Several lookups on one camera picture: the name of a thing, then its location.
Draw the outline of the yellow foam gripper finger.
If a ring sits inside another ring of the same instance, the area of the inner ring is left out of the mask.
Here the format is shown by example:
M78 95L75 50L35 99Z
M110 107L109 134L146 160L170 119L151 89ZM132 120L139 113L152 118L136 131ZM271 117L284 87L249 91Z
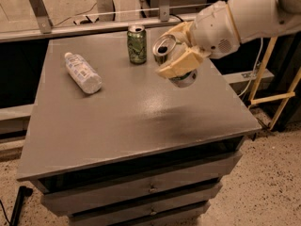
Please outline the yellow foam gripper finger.
M192 22L182 22L170 28L166 35L172 35L179 42L185 42L189 47L192 46L190 28Z
M160 65L156 73L167 79L184 76L197 69L203 60L210 55L210 52L200 50L197 46L189 47L179 57L168 60Z

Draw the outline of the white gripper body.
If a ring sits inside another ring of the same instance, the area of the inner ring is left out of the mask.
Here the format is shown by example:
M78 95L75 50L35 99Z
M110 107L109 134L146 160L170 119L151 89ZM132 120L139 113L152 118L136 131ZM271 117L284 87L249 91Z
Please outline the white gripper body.
M240 47L240 38L226 2L218 1L203 9L190 26L190 41L209 52L210 58L230 55Z

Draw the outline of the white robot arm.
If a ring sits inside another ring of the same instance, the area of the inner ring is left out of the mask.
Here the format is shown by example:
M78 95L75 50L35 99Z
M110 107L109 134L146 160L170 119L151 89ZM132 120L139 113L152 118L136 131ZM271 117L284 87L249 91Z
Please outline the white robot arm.
M192 22L182 22L163 34L179 48L156 70L163 78L192 72L205 58L219 59L258 38L272 38L301 30L301 0L217 1Z

